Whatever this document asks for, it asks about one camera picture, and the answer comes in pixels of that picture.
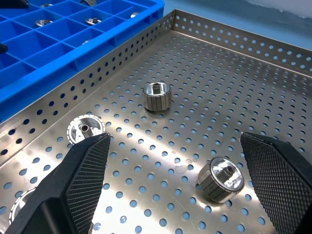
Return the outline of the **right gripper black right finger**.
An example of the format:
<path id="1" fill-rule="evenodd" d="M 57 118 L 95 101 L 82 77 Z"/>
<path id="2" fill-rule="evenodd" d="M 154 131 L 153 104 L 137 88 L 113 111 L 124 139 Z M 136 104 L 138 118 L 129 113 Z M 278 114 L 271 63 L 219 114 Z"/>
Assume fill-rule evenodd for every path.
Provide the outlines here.
<path id="1" fill-rule="evenodd" d="M 312 234 L 312 164 L 291 144 L 249 132 L 240 143 L 254 191 L 279 234 Z"/>

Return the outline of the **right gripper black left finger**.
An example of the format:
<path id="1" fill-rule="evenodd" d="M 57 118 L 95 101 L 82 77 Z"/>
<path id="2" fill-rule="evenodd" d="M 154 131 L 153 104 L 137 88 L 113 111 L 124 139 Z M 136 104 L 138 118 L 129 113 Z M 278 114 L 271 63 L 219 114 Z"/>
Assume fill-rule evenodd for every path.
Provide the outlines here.
<path id="1" fill-rule="evenodd" d="M 4 234 L 89 234 L 104 181 L 111 137 L 73 145 L 35 188 Z"/>

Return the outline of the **blue compartment tray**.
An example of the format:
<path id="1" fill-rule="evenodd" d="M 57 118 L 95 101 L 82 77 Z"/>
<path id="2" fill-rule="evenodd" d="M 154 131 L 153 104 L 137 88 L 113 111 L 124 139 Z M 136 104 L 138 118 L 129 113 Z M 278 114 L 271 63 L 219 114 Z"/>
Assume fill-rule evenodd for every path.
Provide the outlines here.
<path id="1" fill-rule="evenodd" d="M 28 9 L 0 9 L 0 122 L 163 17 L 164 0 L 27 0 Z M 40 8 L 45 3 L 53 6 Z M 140 12 L 130 18 L 133 12 Z M 88 25 L 87 18 L 100 23 Z M 52 20 L 43 27 L 36 20 Z M 85 45 L 84 41 L 92 39 Z"/>

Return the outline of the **perforated metal tray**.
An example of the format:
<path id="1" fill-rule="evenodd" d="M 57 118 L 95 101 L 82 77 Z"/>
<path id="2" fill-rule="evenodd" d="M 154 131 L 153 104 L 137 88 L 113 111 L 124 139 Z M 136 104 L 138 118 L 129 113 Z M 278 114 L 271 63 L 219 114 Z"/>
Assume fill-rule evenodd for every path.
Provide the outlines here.
<path id="1" fill-rule="evenodd" d="M 171 87 L 165 111 L 143 88 Z M 0 124 L 0 233 L 11 207 L 71 148 L 66 131 L 93 114 L 111 135 L 95 234 L 276 234 L 239 142 L 253 132 L 312 162 L 312 51 L 175 10 Z M 208 200 L 197 177 L 214 157 L 244 188 Z"/>

